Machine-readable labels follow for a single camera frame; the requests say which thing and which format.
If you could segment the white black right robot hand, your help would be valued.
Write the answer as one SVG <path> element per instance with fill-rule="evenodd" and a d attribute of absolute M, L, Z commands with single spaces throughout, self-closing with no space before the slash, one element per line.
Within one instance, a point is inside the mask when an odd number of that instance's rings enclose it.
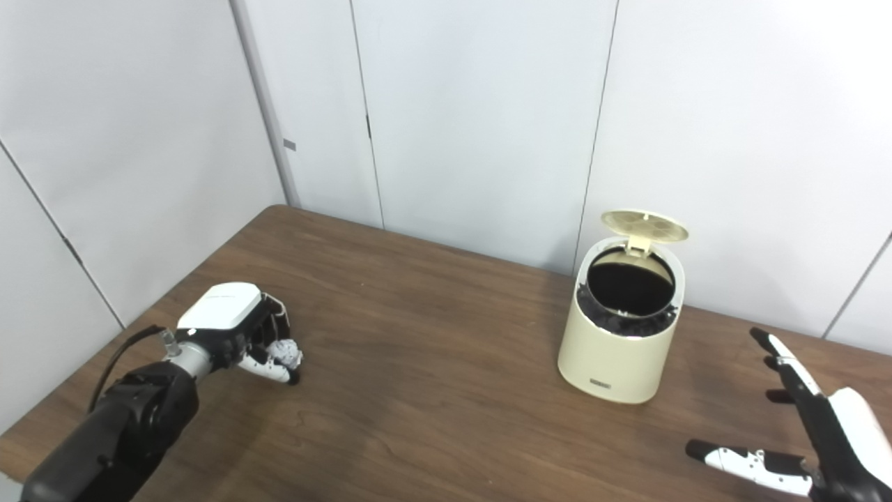
<path fill-rule="evenodd" d="M 730 476 L 812 501 L 889 501 L 890 442 L 866 399 L 850 387 L 826 394 L 778 337 L 756 327 L 750 336 L 767 352 L 762 361 L 783 384 L 765 395 L 797 408 L 817 466 L 801 455 L 698 439 L 687 442 L 686 455 Z"/>

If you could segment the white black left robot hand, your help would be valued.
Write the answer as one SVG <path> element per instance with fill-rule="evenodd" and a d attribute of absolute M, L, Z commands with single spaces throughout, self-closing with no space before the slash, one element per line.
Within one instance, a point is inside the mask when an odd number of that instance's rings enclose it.
<path fill-rule="evenodd" d="M 211 287 L 178 320 L 174 334 L 179 352 L 168 360 L 197 383 L 232 368 L 290 386 L 300 380 L 304 356 L 286 306 L 255 284 Z"/>

